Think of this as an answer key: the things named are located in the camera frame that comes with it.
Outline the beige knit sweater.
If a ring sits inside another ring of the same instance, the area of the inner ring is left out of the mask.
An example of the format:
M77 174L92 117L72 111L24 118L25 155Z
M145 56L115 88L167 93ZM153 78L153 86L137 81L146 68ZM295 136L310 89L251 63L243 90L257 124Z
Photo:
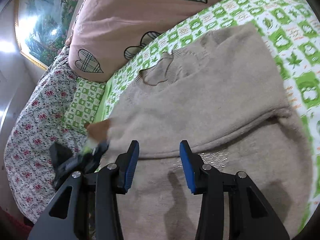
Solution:
M125 239L194 239L201 197L179 166L179 145L223 172L245 171L295 237L311 191L312 160L302 121L253 24L210 31L141 70L107 120L86 125L108 140L101 165L140 145L129 192L118 197Z

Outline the green checkered pillow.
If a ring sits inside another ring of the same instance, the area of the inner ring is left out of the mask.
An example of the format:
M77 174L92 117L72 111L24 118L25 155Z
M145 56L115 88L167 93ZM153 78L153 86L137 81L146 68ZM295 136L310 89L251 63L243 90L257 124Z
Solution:
M93 123L105 87L105 82L99 83L81 77L77 78L73 99L63 116L64 127L86 134L85 124Z

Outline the floral print blanket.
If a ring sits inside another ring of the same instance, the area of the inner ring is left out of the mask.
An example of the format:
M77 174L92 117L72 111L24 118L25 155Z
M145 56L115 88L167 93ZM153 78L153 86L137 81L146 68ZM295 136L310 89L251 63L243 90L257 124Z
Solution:
M63 47L38 81L19 114L4 149L4 165L13 198L21 213L35 223L55 194L55 172L49 148L54 142L79 153L86 136L68 129L63 116L76 91L78 75Z

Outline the pink quilt with plaid hearts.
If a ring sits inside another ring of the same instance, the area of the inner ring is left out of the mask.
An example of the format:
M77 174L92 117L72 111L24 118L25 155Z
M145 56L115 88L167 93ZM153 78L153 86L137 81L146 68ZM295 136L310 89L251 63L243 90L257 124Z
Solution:
M105 82L152 40L221 0L84 0L68 39L70 68Z

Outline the gold framed landscape painting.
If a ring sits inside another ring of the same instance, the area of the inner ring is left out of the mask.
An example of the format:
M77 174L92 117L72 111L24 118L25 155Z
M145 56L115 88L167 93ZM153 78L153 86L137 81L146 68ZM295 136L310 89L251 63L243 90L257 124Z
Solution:
M15 34L20 53L47 69L64 47L79 0L15 0Z

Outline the green white patterned bedsheet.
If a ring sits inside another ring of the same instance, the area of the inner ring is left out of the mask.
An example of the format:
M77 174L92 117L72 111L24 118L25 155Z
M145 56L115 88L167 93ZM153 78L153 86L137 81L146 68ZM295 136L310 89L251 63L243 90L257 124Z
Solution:
M248 23L254 25L273 57L286 98L302 121L310 146L311 191L299 233L319 202L319 21L306 0L222 0L191 16L152 41L114 74L107 116L138 73L156 66L164 53L183 48L210 31ZM209 164L222 171L227 157L224 153L217 157L216 164Z

